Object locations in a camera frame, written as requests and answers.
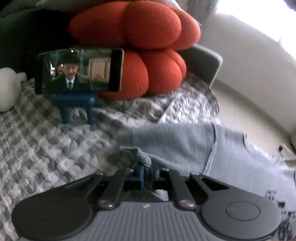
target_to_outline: blue stool-shaped stand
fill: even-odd
[[[54,106],[58,107],[64,124],[69,122],[65,108],[80,107],[86,109],[87,123],[92,124],[92,107],[96,103],[96,97],[93,93],[63,93],[57,94],[52,98]]]

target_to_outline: dark coat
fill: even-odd
[[[49,84],[49,89],[52,93],[70,92],[66,83],[65,75],[61,75],[56,80],[53,80]],[[91,92],[91,84],[89,79],[81,79],[80,76],[76,75],[72,92]]]

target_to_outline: beige floor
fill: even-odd
[[[222,124],[246,133],[249,142],[271,156],[279,156],[282,142],[290,147],[288,133],[244,96],[220,81],[214,82],[212,91],[218,99]]]

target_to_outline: smartphone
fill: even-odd
[[[36,58],[37,94],[119,92],[123,49],[71,48]]]

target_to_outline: plaid bedding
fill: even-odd
[[[64,125],[50,99],[35,95],[34,80],[27,81],[14,108],[0,114],[0,240],[18,238],[10,216],[24,198],[98,170],[111,175],[132,167],[124,156],[120,162],[108,158],[119,131],[158,122],[217,121],[218,112],[208,86],[188,73],[181,87],[166,95],[98,100],[92,126],[85,110],[70,109]]]

